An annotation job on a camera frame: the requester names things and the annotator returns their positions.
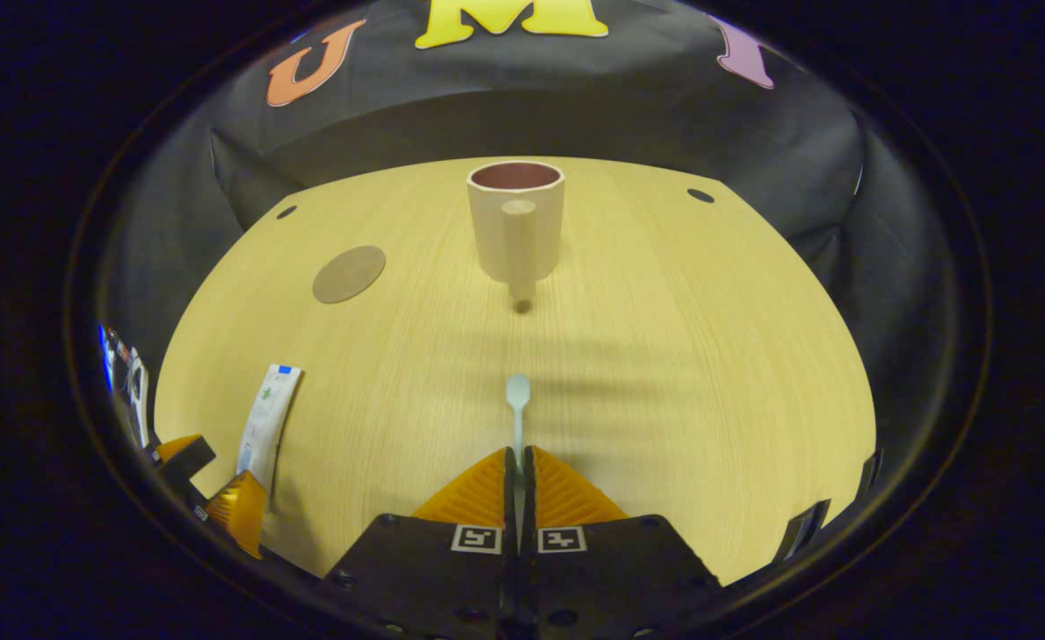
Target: mug handle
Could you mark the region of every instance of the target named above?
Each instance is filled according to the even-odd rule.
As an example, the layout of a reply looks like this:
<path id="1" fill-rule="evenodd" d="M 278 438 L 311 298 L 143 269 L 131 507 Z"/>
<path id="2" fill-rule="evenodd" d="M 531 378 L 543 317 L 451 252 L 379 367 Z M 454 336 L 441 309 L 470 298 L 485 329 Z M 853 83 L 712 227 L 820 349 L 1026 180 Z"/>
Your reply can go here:
<path id="1" fill-rule="evenodd" d="M 507 284 L 514 302 L 533 299 L 538 257 L 538 229 L 535 204 L 530 200 L 508 200 L 503 204 L 503 231 L 507 239 Z"/>

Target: mug rim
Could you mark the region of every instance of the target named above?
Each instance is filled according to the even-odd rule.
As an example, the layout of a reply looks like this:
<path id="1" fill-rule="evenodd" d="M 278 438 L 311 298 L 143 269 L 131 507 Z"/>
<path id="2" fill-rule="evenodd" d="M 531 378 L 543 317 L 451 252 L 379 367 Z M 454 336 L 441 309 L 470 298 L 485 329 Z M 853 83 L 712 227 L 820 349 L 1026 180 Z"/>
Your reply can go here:
<path id="1" fill-rule="evenodd" d="M 545 185 L 522 186 L 518 187 L 518 189 L 505 189 L 505 187 L 486 186 L 486 185 L 481 185 L 481 183 L 474 181 L 474 175 L 478 174 L 479 172 L 486 168 L 490 169 L 490 167 L 503 165 L 504 163 L 535 163 L 536 165 L 547 167 L 547 169 L 553 169 L 556 174 L 558 174 L 558 178 L 555 178 L 554 181 L 552 182 L 545 183 Z M 556 167 L 555 165 L 552 165 L 552 163 L 547 163 L 542 161 L 530 161 L 530 159 L 508 159 L 507 161 L 494 161 L 491 163 L 484 163 L 484 165 L 474 167 L 473 169 L 468 172 L 468 175 L 466 175 L 466 183 L 468 183 L 468 186 L 477 187 L 478 189 L 482 189 L 484 191 L 495 191 L 502 193 L 526 193 L 531 191 L 539 191 L 543 189 L 552 189 L 552 187 L 559 186 L 564 181 L 566 181 L 566 174 L 563 174 L 560 167 Z"/>

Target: yellow letter m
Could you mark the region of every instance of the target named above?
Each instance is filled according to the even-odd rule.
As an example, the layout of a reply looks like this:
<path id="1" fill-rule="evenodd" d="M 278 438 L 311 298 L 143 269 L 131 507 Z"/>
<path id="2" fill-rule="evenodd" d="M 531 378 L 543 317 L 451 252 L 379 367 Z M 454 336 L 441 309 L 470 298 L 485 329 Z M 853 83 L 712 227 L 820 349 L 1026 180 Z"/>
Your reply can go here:
<path id="1" fill-rule="evenodd" d="M 460 13 L 474 18 L 487 31 L 507 31 L 528 4 L 534 3 L 534 16 L 522 21 L 530 32 L 556 32 L 561 36 L 601 38 L 608 33 L 593 15 L 590 0 L 431 0 L 428 29 L 416 39 L 417 49 L 429 49 L 461 42 L 471 37 L 474 27 L 460 23 Z"/>

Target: orange letter u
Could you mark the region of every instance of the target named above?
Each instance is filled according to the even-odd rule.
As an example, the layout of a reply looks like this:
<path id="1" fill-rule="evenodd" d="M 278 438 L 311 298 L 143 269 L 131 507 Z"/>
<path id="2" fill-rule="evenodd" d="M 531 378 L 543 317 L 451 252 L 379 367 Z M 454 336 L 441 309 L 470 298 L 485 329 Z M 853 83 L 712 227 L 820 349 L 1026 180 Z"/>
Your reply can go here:
<path id="1" fill-rule="evenodd" d="M 348 49 L 348 40 L 352 38 L 356 27 L 365 24 L 365 21 L 355 21 L 347 27 L 336 29 L 324 38 L 324 58 L 321 66 L 312 72 L 306 79 L 298 81 L 294 77 L 298 73 L 298 65 L 302 58 L 310 52 L 311 47 L 306 47 L 286 60 L 281 61 L 271 69 L 271 88 L 265 91 L 265 101 L 271 107 L 283 107 L 316 90 L 324 85 L 325 81 L 336 73 L 341 68 L 341 63 L 345 61 L 345 50 Z"/>

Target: spoon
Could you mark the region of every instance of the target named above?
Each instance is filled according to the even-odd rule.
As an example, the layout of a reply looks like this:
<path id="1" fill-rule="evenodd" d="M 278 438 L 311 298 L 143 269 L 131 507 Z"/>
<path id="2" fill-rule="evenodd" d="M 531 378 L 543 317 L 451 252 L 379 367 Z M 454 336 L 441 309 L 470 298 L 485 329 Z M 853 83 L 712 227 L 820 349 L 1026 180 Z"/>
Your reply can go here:
<path id="1" fill-rule="evenodd" d="M 507 378 L 507 404 L 514 409 L 514 462 L 522 468 L 522 409 L 531 402 L 531 381 L 522 373 Z"/>

